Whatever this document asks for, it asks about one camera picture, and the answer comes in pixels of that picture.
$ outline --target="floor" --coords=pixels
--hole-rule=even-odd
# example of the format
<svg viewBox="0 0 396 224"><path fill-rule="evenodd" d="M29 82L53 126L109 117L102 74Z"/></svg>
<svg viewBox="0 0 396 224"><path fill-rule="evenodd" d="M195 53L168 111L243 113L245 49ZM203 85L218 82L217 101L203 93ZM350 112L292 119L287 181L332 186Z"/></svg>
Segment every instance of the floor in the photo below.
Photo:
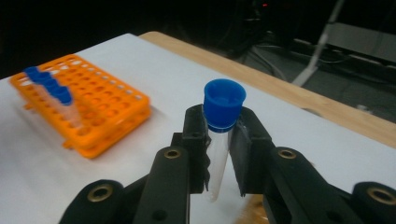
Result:
<svg viewBox="0 0 396 224"><path fill-rule="evenodd" d="M107 9L108 5L103 4L102 8ZM48 22L45 17L33 22L31 18L27 17L29 14L25 14L25 21L19 19L18 22L23 24L22 27L26 29L11 29L11 32L6 36L9 38L9 44L4 44L3 51L0 48L0 78L11 76L32 64L44 63L67 53L88 48L117 35L124 33L141 35L152 30L225 55L223 49L208 47L202 42L196 41L194 33L189 33L189 30L185 29L177 21L177 18L156 16L146 20L144 19L144 17L148 17L146 12L133 10L130 13L129 7L117 7L114 11L122 13L101 14L73 26L70 26L68 19L63 19L63 14L57 15L57 12L52 12L52 16L57 16L59 19L54 22L58 28L44 37L38 35L37 30L28 28L32 24L40 24L39 31L46 31L49 28L48 24L51 23L43 26L43 22ZM222 30L222 32L227 34L229 30ZM80 40L78 44L74 44L72 41L76 38ZM300 41L294 41L287 49L281 46L271 32L260 33L260 36L249 45L249 48L242 50L237 57L233 56L233 59L269 75L292 82L308 65L315 46ZM318 71L303 85L303 88L396 123L396 84L379 78L381 74L396 77L395 67L368 63L339 49L326 49L322 56L318 63Z"/></svg>

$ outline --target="table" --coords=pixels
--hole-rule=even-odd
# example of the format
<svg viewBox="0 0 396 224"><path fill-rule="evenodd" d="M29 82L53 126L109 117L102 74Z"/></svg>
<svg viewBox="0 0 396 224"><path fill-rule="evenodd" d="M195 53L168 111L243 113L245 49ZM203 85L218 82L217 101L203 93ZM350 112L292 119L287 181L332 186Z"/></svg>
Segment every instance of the table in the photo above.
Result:
<svg viewBox="0 0 396 224"><path fill-rule="evenodd" d="M147 174L155 153L181 132L185 109L200 104L204 85L218 77L239 81L247 90L244 105L256 112L275 144L303 152L331 184L351 191L356 182L373 180L396 188L396 174L389 172L396 170L394 124L160 33L122 35L77 55L150 96L152 116L104 155L86 160L62 149L63 139L38 115L21 109L22 99L1 80L4 223L56 223L87 184L113 179L126 186ZM344 123L329 121L342 120L343 113ZM230 161L216 203L191 195L191 223L233 223L247 205Z"/></svg>

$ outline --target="orange test tube rack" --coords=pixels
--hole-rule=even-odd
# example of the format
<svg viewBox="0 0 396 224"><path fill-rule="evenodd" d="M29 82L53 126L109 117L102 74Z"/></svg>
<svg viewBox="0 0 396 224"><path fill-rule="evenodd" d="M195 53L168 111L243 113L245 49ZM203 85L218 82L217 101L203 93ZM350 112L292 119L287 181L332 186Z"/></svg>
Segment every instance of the orange test tube rack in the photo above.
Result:
<svg viewBox="0 0 396 224"><path fill-rule="evenodd" d="M26 109L40 114L73 148L85 158L95 158L149 118L149 98L143 92L111 76L77 55L66 55L38 66L67 86L80 116L81 126L68 120L40 97L24 73L10 78L11 85L26 101Z"/></svg>

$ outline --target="white tabletop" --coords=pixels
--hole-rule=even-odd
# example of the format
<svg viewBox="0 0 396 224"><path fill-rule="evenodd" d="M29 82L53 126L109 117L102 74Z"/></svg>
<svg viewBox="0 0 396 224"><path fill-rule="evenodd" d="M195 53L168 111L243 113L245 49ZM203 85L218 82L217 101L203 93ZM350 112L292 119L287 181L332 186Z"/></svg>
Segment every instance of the white tabletop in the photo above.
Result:
<svg viewBox="0 0 396 224"><path fill-rule="evenodd" d="M0 81L0 223L57 223L86 185L113 179L124 186L149 172L155 153L183 128L185 110L201 104L204 85L226 77L136 36L122 35L77 55L141 90L152 115L102 156L87 160L61 147L63 139ZM375 181L396 189L396 150L241 83L244 106L261 120L274 143L301 151L332 185L352 191ZM191 195L191 223L233 223L240 198L228 160L219 199Z"/></svg>

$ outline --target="orange plastic rack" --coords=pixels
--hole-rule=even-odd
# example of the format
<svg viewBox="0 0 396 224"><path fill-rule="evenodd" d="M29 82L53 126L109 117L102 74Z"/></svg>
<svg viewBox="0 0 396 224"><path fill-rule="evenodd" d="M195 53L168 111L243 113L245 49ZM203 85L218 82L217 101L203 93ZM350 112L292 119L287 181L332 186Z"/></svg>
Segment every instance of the orange plastic rack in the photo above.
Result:
<svg viewBox="0 0 396 224"><path fill-rule="evenodd" d="M39 65L58 82L69 87L80 116L81 126L74 128L68 120L40 97L24 73L10 83L19 91L26 109L37 111L65 139L64 147L73 148L83 157L95 158L150 115L149 98L109 73L77 55Z"/></svg>

